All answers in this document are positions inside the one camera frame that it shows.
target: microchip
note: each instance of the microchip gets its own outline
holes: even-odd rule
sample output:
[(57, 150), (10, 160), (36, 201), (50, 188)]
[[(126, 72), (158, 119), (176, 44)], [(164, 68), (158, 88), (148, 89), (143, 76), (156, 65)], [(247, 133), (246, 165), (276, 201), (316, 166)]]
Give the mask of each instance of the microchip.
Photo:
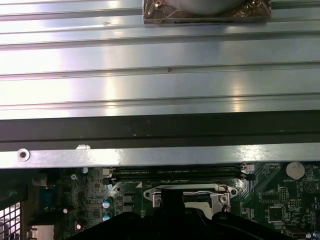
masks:
[(124, 212), (132, 212), (133, 209), (134, 209), (134, 205), (132, 203), (123, 204), (123, 211)]
[(102, 179), (102, 184), (103, 185), (109, 185), (111, 183), (112, 183), (111, 178), (103, 178)]
[(263, 192), (261, 193), (262, 203), (278, 203), (280, 196), (278, 192)]
[(92, 216), (94, 216), (95, 218), (100, 218), (100, 212), (98, 210), (94, 210), (92, 212)]
[(282, 207), (270, 207), (269, 208), (269, 222), (279, 223), (282, 222), (284, 218), (284, 213)]
[(110, 168), (102, 168), (102, 175), (108, 176), (111, 174)]
[(79, 199), (83, 199), (83, 198), (85, 198), (86, 193), (84, 191), (79, 191), (77, 196), (78, 196)]
[(122, 201), (124, 203), (131, 203), (133, 200), (133, 196), (132, 195), (126, 195), (124, 194), (123, 197), (122, 197)]

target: screw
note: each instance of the screw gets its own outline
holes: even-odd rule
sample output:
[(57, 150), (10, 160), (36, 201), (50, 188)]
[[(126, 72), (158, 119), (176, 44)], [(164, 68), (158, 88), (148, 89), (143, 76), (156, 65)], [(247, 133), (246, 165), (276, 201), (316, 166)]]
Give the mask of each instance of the screw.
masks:
[(30, 158), (30, 152), (27, 149), (22, 148), (17, 152), (17, 158), (20, 162), (26, 162)]
[(162, 5), (162, 2), (161, 2), (160, 0), (158, 0), (158, 1), (155, 2), (154, 7), (155, 7), (156, 9), (158, 9), (158, 8), (161, 7), (161, 5)]
[(220, 201), (225, 203), (227, 201), (227, 198), (225, 196), (220, 197)]
[(72, 180), (77, 180), (77, 179), (78, 179), (78, 177), (77, 177), (77, 175), (72, 174), (72, 175), (71, 175), (71, 179), (72, 179)]

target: electronic component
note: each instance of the electronic component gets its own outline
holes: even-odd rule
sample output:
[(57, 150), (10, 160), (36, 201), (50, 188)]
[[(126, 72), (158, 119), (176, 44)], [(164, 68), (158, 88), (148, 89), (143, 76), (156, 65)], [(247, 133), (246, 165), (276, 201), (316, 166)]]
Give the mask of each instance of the electronic component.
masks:
[(83, 174), (87, 174), (87, 173), (89, 172), (89, 168), (83, 167), (83, 168), (81, 168), (81, 172), (82, 172)]
[(124, 203), (131, 203), (134, 199), (134, 196), (130, 193), (125, 193), (123, 196), (122, 196), (122, 201)]
[(123, 211), (124, 212), (132, 212), (134, 209), (134, 205), (132, 203), (124, 203), (123, 204)]
[[(66, 206), (74, 206), (73, 211), (62, 214), (63, 234), (55, 240), (64, 240), (123, 212), (148, 217), (160, 206), (165, 189), (182, 190), (184, 204), (201, 210), (209, 219), (226, 210), (283, 233), (286, 226), (305, 228), (308, 223), (308, 231), (313, 234), (317, 224), (316, 220), (310, 222), (310, 216), (319, 216), (314, 206), (318, 204), (320, 163), (303, 164), (305, 175), (312, 176), (312, 181), (288, 177), (287, 166), (253, 163), (252, 171), (241, 164), (95, 167), (87, 174), (80, 173), (81, 168), (66, 168), (60, 170), (59, 180), (41, 197), (45, 202), (41, 206), (57, 208), (60, 213)], [(71, 174), (77, 175), (76, 181), (71, 180)], [(74, 225), (77, 219), (86, 219), (86, 226), (80, 224), (78, 230)]]
[(260, 22), (271, 17), (270, 6), (271, 0), (144, 0), (143, 20), (145, 24)]
[(303, 228), (296, 226), (286, 226), (285, 233), (297, 240), (305, 240), (309, 235)]
[(54, 235), (54, 225), (33, 225), (27, 231), (27, 239), (54, 240)]
[(110, 184), (112, 184), (111, 178), (103, 178), (103, 179), (102, 179), (102, 184), (103, 184), (103, 185), (110, 185)]
[(102, 218), (102, 221), (107, 221), (109, 220), (110, 218), (112, 218), (112, 213), (111, 212), (106, 212)]
[(83, 230), (88, 225), (88, 221), (84, 218), (79, 218), (74, 222), (74, 226), (76, 230)]
[(283, 209), (280, 206), (269, 207), (269, 221), (270, 223), (279, 223), (284, 219)]
[(108, 208), (110, 207), (111, 203), (112, 203), (112, 198), (109, 197), (109, 198), (107, 198), (106, 200), (104, 200), (104, 201), (102, 202), (102, 207), (103, 207), (104, 209), (108, 209)]
[(72, 210), (74, 210), (75, 209), (75, 207), (74, 206), (68, 206), (68, 207), (64, 207), (63, 209), (62, 209), (62, 212), (64, 213), (64, 214), (69, 214)]
[(286, 166), (286, 174), (294, 179), (299, 180), (305, 175), (305, 167), (301, 162), (294, 161)]
[(278, 192), (263, 192), (260, 195), (262, 203), (278, 203), (280, 200)]

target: metal frame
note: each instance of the metal frame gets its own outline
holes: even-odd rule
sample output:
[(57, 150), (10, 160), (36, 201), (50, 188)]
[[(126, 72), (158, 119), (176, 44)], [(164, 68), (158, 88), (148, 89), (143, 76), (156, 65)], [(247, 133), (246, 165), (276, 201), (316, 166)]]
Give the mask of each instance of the metal frame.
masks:
[(141, 0), (1, 1), (0, 119), (319, 110), (319, 3), (172, 27)]
[(0, 152), (320, 142), (320, 111), (0, 121)]
[(0, 239), (21, 239), (21, 206), (20, 203), (13, 204), (0, 210)]
[(319, 161), (320, 143), (0, 152), (1, 169), (208, 165), (252, 162)]

